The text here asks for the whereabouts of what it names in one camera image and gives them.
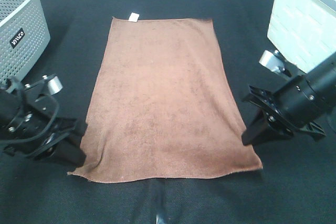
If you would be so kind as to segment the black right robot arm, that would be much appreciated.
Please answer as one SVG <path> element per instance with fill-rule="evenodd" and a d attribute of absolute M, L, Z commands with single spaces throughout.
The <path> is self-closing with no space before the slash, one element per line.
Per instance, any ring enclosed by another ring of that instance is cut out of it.
<path fill-rule="evenodd" d="M 326 134 L 315 120 L 335 108 L 335 54 L 310 72 L 292 78 L 276 92 L 248 88 L 244 101 L 259 110 L 241 135 L 243 145 L 289 140 L 295 133 L 319 141 Z"/>

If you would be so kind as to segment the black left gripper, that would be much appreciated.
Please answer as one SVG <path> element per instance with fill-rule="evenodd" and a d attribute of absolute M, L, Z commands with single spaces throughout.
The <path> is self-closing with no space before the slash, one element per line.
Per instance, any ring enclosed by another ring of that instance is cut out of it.
<path fill-rule="evenodd" d="M 86 159 L 79 143 L 87 123 L 61 118 L 54 95 L 43 93 L 43 78 L 22 84 L 9 77 L 2 85 L 2 151 L 14 156 L 81 167 Z"/>

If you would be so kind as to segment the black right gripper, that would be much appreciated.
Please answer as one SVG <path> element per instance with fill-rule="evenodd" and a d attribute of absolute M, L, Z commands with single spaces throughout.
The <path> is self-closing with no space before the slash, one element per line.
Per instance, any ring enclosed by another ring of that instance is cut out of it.
<path fill-rule="evenodd" d="M 328 112 L 328 85 L 320 80 L 296 76 L 274 93 L 249 86 L 243 101 L 259 110 L 241 135 L 243 145 L 259 145 L 270 137 L 293 137 L 295 133 L 309 135 L 315 141 L 326 137 L 315 122 Z"/>

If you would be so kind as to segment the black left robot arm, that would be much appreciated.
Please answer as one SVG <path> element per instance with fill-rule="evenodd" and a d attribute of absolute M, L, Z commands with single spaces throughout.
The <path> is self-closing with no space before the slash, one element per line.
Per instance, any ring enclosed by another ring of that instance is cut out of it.
<path fill-rule="evenodd" d="M 1 152 L 70 167 L 84 164 L 80 143 L 87 124 L 59 116 L 54 95 L 61 89 L 55 74 L 26 85 L 16 77 L 7 78 L 1 85 Z"/>

